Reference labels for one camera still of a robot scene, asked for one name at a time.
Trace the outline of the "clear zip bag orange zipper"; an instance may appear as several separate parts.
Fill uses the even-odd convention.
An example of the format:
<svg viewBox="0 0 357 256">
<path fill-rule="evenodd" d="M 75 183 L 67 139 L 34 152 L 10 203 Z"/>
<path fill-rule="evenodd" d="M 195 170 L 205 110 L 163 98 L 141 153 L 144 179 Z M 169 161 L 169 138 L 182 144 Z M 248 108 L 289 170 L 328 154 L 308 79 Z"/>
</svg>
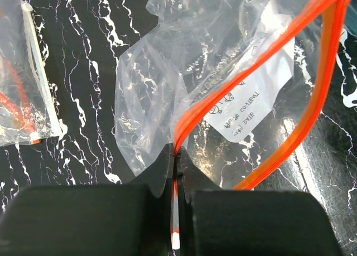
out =
<svg viewBox="0 0 357 256">
<path fill-rule="evenodd" d="M 265 180 L 303 152 L 329 93 L 351 0 L 148 0 L 157 26 L 120 55 L 115 140 L 135 178 L 175 151 L 171 248 L 180 243 L 176 156 L 223 190 L 300 191 Z"/>
</svg>

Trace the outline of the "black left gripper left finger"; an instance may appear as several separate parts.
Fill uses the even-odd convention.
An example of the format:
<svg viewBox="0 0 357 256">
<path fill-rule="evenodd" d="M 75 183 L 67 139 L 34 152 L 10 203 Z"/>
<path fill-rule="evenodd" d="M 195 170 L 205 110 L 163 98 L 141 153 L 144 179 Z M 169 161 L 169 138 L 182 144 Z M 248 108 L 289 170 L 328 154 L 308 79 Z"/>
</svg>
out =
<svg viewBox="0 0 357 256">
<path fill-rule="evenodd" d="M 1 216 L 2 255 L 168 255 L 175 151 L 123 185 L 21 190 Z"/>
</svg>

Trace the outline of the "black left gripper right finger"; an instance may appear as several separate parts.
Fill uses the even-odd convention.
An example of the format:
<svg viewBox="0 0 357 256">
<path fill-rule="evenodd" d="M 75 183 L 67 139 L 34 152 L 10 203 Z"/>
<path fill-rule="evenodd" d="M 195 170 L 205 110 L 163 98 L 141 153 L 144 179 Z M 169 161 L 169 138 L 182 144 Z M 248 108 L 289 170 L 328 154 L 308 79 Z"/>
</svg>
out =
<svg viewBox="0 0 357 256">
<path fill-rule="evenodd" d="M 176 156 L 182 255 L 342 255 L 324 208 L 300 191 L 223 190 Z"/>
</svg>

